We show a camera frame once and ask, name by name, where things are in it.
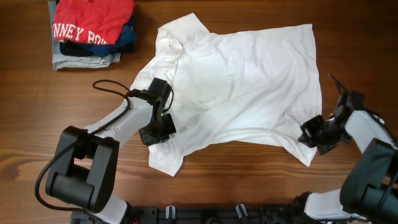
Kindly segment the white t-shirt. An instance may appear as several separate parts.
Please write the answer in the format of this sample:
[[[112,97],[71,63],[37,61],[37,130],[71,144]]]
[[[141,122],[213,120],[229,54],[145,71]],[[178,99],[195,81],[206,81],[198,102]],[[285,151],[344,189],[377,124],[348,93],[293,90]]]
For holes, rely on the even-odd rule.
[[[149,147],[149,166],[175,175],[185,156],[230,141],[283,147],[309,166],[302,123],[322,112],[311,24],[232,34],[210,32],[195,14],[158,28],[155,57],[132,87],[167,81],[177,132]]]

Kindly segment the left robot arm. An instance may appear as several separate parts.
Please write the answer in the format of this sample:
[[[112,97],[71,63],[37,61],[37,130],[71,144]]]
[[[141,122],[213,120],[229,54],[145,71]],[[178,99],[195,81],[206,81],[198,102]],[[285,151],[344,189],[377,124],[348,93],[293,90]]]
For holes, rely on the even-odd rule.
[[[154,78],[148,89],[128,89],[122,97],[123,104],[96,124],[67,127],[54,157],[37,178],[37,200],[63,210],[40,196],[40,183],[46,178],[46,194],[68,204],[65,210],[72,213],[72,223],[138,223],[141,213],[113,192],[119,149],[135,133],[151,146],[176,132],[168,113],[174,92],[165,80]]]

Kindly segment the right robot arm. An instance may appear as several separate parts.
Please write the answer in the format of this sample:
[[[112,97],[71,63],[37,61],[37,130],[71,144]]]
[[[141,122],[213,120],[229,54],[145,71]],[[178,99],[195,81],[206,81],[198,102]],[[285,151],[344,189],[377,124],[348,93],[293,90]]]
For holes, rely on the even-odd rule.
[[[362,156],[338,190],[312,193],[306,216],[318,222],[397,223],[397,141],[364,107],[364,95],[345,90],[330,119],[318,115],[301,126],[299,141],[325,154],[354,141]]]

